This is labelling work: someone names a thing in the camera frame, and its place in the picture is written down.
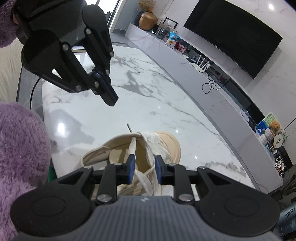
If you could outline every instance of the white marble tabletop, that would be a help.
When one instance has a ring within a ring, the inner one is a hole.
[[[207,166],[253,187],[225,140],[171,77],[141,50],[113,47],[110,78],[119,96],[114,107],[91,91],[67,93],[47,81],[42,86],[44,122],[57,176],[69,173],[87,151],[128,133],[129,123],[134,132],[174,134],[181,146],[180,164],[187,169]],[[90,71],[93,63],[88,55],[76,55]]]

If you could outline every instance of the purple fur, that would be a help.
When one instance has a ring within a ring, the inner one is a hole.
[[[16,38],[18,29],[11,18],[11,10],[16,0],[8,0],[0,7],[0,48],[10,45]]]
[[[16,234],[10,205],[46,182],[49,161],[50,143],[41,118],[19,103],[0,102],[0,241]]]

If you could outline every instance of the television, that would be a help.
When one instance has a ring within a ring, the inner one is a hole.
[[[184,27],[227,54],[253,79],[282,40],[258,18],[225,0],[199,0]]]

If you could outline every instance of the gray ribbed panel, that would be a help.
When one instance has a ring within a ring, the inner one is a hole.
[[[55,238],[25,234],[15,240],[64,241],[279,241],[271,232],[237,238],[209,227],[194,207],[175,203],[171,197],[121,196],[112,205],[99,206],[77,230]]]

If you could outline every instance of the beige curtain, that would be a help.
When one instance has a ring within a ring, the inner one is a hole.
[[[15,102],[22,63],[23,45],[16,39],[11,45],[0,48],[0,101]]]

